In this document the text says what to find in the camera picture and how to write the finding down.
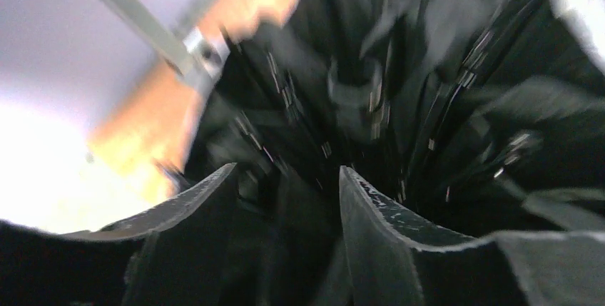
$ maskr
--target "orange mat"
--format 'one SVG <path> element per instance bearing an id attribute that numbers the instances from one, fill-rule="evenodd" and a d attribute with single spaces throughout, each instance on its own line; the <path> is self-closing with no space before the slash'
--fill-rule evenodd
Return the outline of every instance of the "orange mat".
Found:
<path id="1" fill-rule="evenodd" d="M 198 28 L 207 39 L 219 37 L 220 26 L 236 38 L 248 36 L 260 16 L 283 24 L 296 1 L 217 0 Z M 184 166 L 201 105 L 200 96 L 180 83 L 164 61 L 158 62 L 128 100 L 92 133 L 89 148 L 117 173 L 126 190 L 161 203 L 175 191 L 156 163 Z"/>

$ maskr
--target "orange floor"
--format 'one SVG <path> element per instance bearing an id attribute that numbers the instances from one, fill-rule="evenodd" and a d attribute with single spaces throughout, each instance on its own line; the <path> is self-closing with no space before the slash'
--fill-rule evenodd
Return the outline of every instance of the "orange floor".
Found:
<path id="1" fill-rule="evenodd" d="M 279 24 L 297 0 L 217 0 L 198 23 L 207 39 L 220 36 L 224 26 L 241 38 L 254 32 L 259 16 Z M 156 163 L 184 165 L 187 143 L 194 135 L 200 96 L 176 79 L 165 62 L 158 62 L 132 96 L 88 140 L 97 159 L 117 173 L 129 193 L 156 204 L 174 194 L 174 186 Z"/>

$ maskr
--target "wooden floor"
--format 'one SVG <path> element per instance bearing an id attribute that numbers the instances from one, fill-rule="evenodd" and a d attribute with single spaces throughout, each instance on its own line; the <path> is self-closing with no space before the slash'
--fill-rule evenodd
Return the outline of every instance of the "wooden floor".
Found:
<path id="1" fill-rule="evenodd" d="M 241 38 L 254 32 L 259 16 L 283 24 L 297 0 L 217 0 L 198 28 L 207 39 L 220 36 L 219 26 Z M 200 96 L 176 79 L 161 61 L 138 90 L 89 138 L 96 160 L 114 173 L 121 190 L 151 204 L 174 194 L 174 186 L 157 163 L 182 168 L 187 143 L 203 105 Z"/>

